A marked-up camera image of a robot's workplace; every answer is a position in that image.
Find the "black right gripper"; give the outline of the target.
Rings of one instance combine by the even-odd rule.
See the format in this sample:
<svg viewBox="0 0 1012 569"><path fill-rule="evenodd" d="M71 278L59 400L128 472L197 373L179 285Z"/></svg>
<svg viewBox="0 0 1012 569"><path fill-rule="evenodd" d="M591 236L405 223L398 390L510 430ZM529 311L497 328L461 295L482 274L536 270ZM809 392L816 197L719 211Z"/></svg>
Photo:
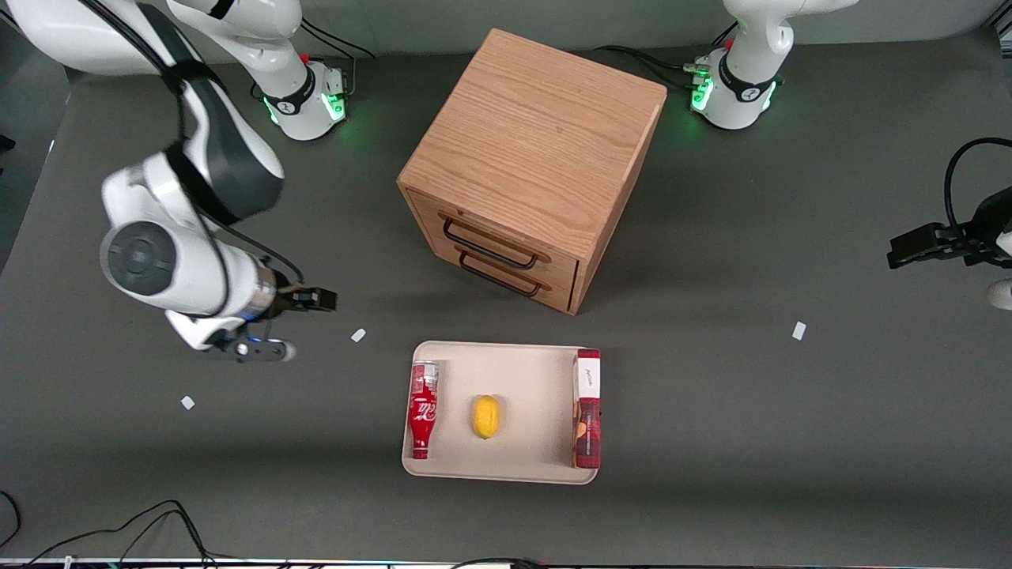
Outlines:
<svg viewBox="0 0 1012 569"><path fill-rule="evenodd" d="M271 301L271 318L275 319L285 312L334 312L336 310L336 292L329 289L304 289L303 297L307 300L301 306L297 296L301 289L292 284L283 273L274 273L275 293Z"/></svg>

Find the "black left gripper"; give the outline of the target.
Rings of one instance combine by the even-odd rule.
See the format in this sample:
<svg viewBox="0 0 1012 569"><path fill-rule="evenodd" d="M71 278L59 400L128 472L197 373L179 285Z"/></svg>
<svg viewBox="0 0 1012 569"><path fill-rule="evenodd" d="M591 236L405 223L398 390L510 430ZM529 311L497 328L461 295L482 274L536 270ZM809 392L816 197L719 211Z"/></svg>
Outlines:
<svg viewBox="0 0 1012 569"><path fill-rule="evenodd" d="M980 253L990 264L1009 266L1010 253L999 244L1002 234L1010 231L1011 187L985 198L976 208L976 238L980 249L965 229L965 224L923 224L890 239L889 269L901 269L914 262L944 260L952 253L964 262L980 262Z"/></svg>

